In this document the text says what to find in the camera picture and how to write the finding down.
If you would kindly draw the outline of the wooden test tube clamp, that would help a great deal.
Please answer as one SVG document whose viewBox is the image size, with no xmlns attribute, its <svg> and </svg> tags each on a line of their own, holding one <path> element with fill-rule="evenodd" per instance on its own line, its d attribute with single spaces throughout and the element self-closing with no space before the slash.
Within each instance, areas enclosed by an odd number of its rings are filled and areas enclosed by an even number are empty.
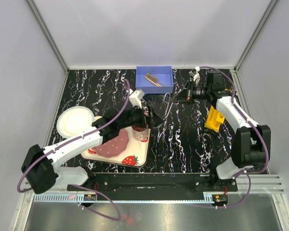
<svg viewBox="0 0 289 231">
<path fill-rule="evenodd" d="M 145 79 L 154 84 L 157 87 L 160 87 L 161 85 L 157 82 L 157 80 L 154 77 L 151 76 L 145 76 Z"/>
</svg>

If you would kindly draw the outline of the metal crucible tongs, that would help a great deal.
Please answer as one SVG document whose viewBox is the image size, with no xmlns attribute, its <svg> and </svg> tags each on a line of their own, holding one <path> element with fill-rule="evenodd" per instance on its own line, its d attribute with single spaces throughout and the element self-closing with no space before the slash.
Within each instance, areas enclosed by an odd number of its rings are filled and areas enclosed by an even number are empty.
<svg viewBox="0 0 289 231">
<path fill-rule="evenodd" d="M 163 102 L 166 103 L 166 109 L 165 109 L 165 113 L 162 117 L 164 122 L 158 126 L 157 143 L 160 142 L 160 139 L 164 133 L 164 126 L 167 122 L 167 118 L 168 118 L 168 116 L 171 112 L 172 106 L 173 106 L 173 103 L 171 102 L 171 94 L 170 93 L 166 93 L 164 95 Z"/>
</svg>

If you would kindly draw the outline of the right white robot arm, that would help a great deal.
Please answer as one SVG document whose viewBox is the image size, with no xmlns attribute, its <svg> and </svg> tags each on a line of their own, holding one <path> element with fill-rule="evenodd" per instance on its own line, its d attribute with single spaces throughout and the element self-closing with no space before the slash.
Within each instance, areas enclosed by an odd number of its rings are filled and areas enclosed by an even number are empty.
<svg viewBox="0 0 289 231">
<path fill-rule="evenodd" d="M 185 87 L 175 94 L 172 103 L 193 104 L 195 101 L 206 100 L 215 115 L 209 114 L 207 127 L 217 129 L 220 122 L 218 116 L 223 116 L 235 133 L 230 157 L 210 171 L 204 185 L 214 191 L 228 188 L 231 182 L 254 167 L 263 165 L 264 172 L 270 160 L 271 130 L 267 125 L 260 125 L 253 120 L 237 103 L 236 90 L 226 89 L 224 79 L 227 75 L 216 69 L 208 68 L 205 84 L 200 84 L 199 66 L 190 71 L 190 79 Z"/>
</svg>

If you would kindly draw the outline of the black wire ring stand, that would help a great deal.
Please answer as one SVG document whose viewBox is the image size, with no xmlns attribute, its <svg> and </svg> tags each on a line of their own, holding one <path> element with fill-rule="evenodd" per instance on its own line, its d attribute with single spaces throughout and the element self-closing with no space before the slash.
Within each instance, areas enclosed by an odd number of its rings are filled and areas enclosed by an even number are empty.
<svg viewBox="0 0 289 231">
<path fill-rule="evenodd" d="M 219 136 L 220 136 L 219 131 L 214 131 L 211 129 L 204 130 L 201 135 L 201 142 L 207 146 L 211 146 L 217 141 L 217 138 Z"/>
</svg>

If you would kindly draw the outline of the test tube brush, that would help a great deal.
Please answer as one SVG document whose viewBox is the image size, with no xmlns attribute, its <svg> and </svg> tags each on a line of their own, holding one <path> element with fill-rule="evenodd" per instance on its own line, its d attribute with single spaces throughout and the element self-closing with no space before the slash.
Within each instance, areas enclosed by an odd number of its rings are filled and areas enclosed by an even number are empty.
<svg viewBox="0 0 289 231">
<path fill-rule="evenodd" d="M 145 75 L 145 79 L 148 80 L 149 82 L 151 82 L 153 85 L 157 86 L 157 87 L 161 87 L 161 86 L 164 86 L 162 84 L 162 82 L 154 75 L 150 74 L 150 73 L 147 73 Z"/>
</svg>

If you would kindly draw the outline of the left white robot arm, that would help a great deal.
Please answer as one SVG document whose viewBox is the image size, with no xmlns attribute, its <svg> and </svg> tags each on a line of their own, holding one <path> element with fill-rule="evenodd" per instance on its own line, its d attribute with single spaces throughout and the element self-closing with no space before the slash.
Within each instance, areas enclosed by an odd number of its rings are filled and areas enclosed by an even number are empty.
<svg viewBox="0 0 289 231">
<path fill-rule="evenodd" d="M 114 139 L 123 128 L 137 125 L 152 129 L 163 122 L 151 106 L 147 113 L 136 106 L 128 110 L 111 108 L 80 134 L 44 148 L 31 146 L 21 166 L 21 180 L 27 180 L 36 194 L 47 192 L 61 178 L 58 168 L 71 158 Z"/>
</svg>

